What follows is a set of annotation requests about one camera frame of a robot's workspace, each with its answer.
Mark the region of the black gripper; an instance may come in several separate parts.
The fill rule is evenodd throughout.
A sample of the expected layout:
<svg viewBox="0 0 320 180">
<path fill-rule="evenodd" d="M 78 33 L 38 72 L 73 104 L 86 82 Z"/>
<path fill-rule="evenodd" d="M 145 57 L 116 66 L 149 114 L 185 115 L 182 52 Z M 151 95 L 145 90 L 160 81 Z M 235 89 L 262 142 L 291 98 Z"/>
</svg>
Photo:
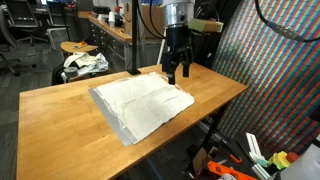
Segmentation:
<svg viewBox="0 0 320 180">
<path fill-rule="evenodd" d="M 175 85 L 175 70 L 179 64 L 183 65 L 183 77 L 189 77 L 193 61 L 191 32 L 187 26 L 170 26 L 166 33 L 170 50 L 162 54 L 162 71 L 167 73 L 169 84 Z"/>
</svg>

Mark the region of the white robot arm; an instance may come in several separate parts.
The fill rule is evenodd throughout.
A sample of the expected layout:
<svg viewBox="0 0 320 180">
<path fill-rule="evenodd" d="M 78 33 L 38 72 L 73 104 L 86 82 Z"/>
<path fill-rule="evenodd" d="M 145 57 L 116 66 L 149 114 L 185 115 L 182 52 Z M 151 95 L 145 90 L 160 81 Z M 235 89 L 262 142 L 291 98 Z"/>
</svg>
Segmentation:
<svg viewBox="0 0 320 180">
<path fill-rule="evenodd" d="M 175 84 L 175 71 L 183 66 L 183 76 L 189 76 L 193 61 L 191 30 L 188 22 L 194 17 L 195 0 L 163 0 L 166 43 L 170 48 L 162 54 L 162 71 L 167 74 L 168 83 Z"/>
</svg>

